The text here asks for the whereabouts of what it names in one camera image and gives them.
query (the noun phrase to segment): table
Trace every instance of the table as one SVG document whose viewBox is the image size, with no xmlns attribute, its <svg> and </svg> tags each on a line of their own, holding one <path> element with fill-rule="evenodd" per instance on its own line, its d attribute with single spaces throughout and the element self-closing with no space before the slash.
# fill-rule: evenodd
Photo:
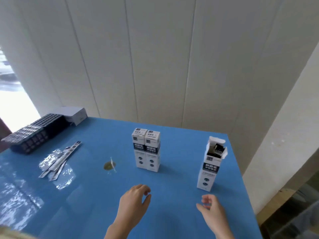
<svg viewBox="0 0 319 239">
<path fill-rule="evenodd" d="M 158 173 L 136 167 L 131 134 L 137 127 L 161 132 Z M 214 238 L 196 208 L 207 193 L 196 185 L 209 136 L 228 147 L 211 193 L 237 239 L 262 238 L 226 134 L 99 118 L 67 128 L 31 155 L 0 154 L 0 223 L 44 239 L 103 238 L 122 194 L 147 184 L 151 204 L 128 238 Z M 38 178 L 44 157 L 78 140 L 82 145 L 57 181 Z M 110 157 L 116 173 L 103 169 Z"/>
</svg>

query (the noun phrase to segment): hand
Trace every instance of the hand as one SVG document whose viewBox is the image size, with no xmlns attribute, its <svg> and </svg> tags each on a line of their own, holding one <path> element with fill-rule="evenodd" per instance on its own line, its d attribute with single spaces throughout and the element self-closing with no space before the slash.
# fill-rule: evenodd
<svg viewBox="0 0 319 239">
<path fill-rule="evenodd" d="M 151 189 L 147 185 L 135 185 L 120 199 L 120 205 L 115 218 L 115 224 L 126 225 L 131 230 L 142 219 L 151 202 L 151 196 L 147 195 Z"/>
<path fill-rule="evenodd" d="M 215 195 L 203 195 L 202 203 L 196 204 L 197 209 L 202 213 L 206 224 L 213 231 L 218 239 L 233 239 L 234 236 L 229 228 L 225 209 L 219 203 Z"/>
</svg>

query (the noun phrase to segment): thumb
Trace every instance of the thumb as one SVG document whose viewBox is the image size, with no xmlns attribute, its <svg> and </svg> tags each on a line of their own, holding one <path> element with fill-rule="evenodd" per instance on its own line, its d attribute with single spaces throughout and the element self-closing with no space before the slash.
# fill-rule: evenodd
<svg viewBox="0 0 319 239">
<path fill-rule="evenodd" d="M 152 197 L 152 195 L 149 194 L 148 196 L 146 196 L 146 198 L 143 202 L 143 207 L 145 208 L 145 211 L 147 210 L 148 206 L 150 205 L 151 197 Z"/>
<path fill-rule="evenodd" d="M 201 204 L 197 203 L 196 207 L 203 215 L 208 212 L 208 210 L 204 206 L 202 206 Z"/>
</svg>

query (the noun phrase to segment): person's left hand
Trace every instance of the person's left hand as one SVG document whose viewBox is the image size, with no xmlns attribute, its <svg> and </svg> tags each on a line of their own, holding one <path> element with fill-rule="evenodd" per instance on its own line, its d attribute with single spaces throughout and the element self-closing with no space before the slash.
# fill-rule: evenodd
<svg viewBox="0 0 319 239">
<path fill-rule="evenodd" d="M 151 189 L 147 185 L 135 185 L 120 199 L 120 205 L 117 211 L 114 224 L 128 226 L 133 229 L 142 219 L 151 202 L 151 196 L 148 195 Z"/>
</svg>

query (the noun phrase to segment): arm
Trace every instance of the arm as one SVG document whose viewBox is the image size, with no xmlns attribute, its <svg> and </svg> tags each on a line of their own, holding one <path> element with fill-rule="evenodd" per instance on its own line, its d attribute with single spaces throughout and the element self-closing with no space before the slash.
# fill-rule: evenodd
<svg viewBox="0 0 319 239">
<path fill-rule="evenodd" d="M 151 189 L 147 185 L 135 185 L 120 199 L 117 216 L 107 229 L 104 239 L 126 239 L 140 222 L 151 202 Z"/>
<path fill-rule="evenodd" d="M 225 209 L 219 203 L 215 195 L 203 195 L 204 205 L 196 204 L 202 213 L 207 225 L 213 231 L 217 239 L 235 239 L 230 230 Z"/>
</svg>

